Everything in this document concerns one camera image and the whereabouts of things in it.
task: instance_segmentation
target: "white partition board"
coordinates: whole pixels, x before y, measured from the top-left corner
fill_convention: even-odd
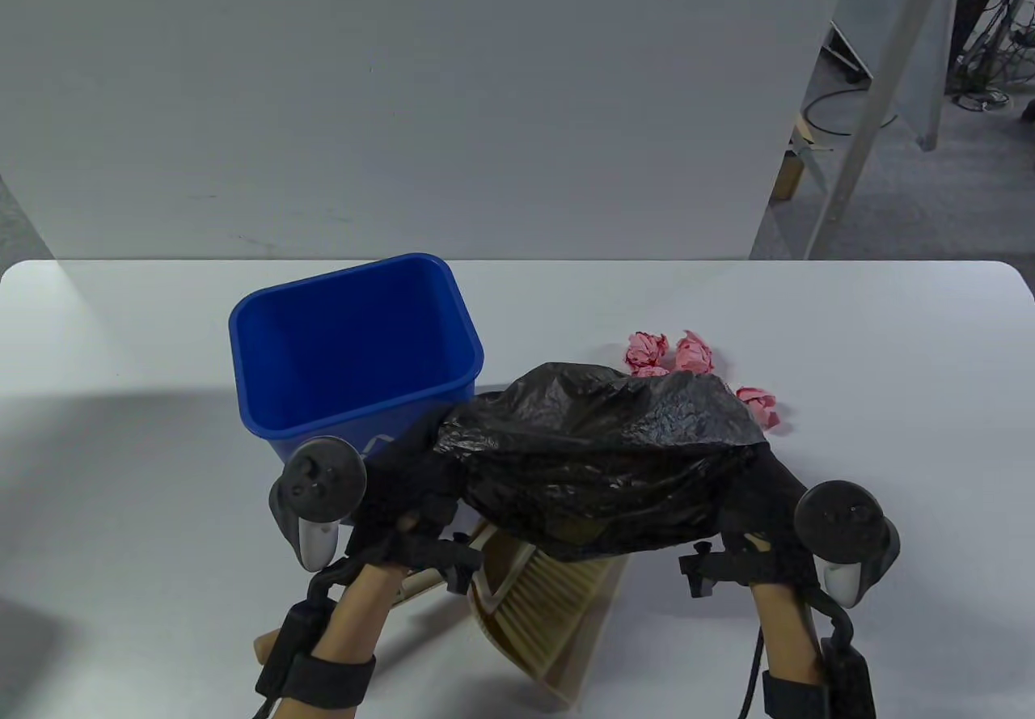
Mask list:
[[[745,258],[836,0],[0,0],[59,258]]]

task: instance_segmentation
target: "plastic bag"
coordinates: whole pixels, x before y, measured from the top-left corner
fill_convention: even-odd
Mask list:
[[[710,538],[768,445],[714,376],[548,363],[454,409],[434,450],[489,522],[572,562]]]

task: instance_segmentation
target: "gray carpet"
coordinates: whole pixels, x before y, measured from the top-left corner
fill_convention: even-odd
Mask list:
[[[848,87],[825,61],[817,65],[805,101]],[[1013,106],[968,113],[945,102],[938,150],[923,153],[905,124],[881,131],[833,239],[831,260],[989,260],[1013,265],[1035,287],[1035,126],[1021,123],[1035,97],[1012,91]],[[851,131],[864,94],[828,98],[811,119]],[[849,139],[817,131],[834,150],[817,153],[828,182]],[[774,202],[759,232],[753,258],[801,253],[822,197],[809,176],[791,202]]]

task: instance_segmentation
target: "metal frame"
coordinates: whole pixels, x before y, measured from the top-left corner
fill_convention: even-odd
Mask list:
[[[845,154],[834,187],[824,201],[819,219],[805,246],[803,260],[816,261],[826,256],[835,228],[840,222],[859,182],[859,176],[862,175],[862,169],[881,130],[885,113],[891,106],[898,82],[909,62],[910,53],[916,44],[934,2],[935,0],[906,0],[901,5],[891,36],[881,54],[874,83],[869,87],[869,93],[866,94],[866,104],[859,117],[855,138],[848,153]],[[942,91],[938,92],[938,97],[941,102]]]

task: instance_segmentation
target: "wrist strap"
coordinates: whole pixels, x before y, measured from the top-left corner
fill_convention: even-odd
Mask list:
[[[332,586],[348,587],[355,581],[363,566],[385,564],[415,571],[434,568],[443,575],[449,592],[466,595],[474,572],[481,568],[481,552],[460,541],[391,531],[380,541],[317,573],[309,580],[308,597],[310,600],[325,598]]]
[[[830,692],[826,686],[799,684],[762,675],[766,715],[772,719],[830,719]]]
[[[355,708],[366,696],[376,664],[374,657],[362,665],[344,665],[298,653],[280,697],[326,711]]]
[[[693,549],[694,555],[679,559],[679,568],[694,598],[710,595],[718,581],[735,581],[743,587],[788,585],[798,590],[819,585],[812,556],[803,549],[713,552],[709,541],[699,541]]]

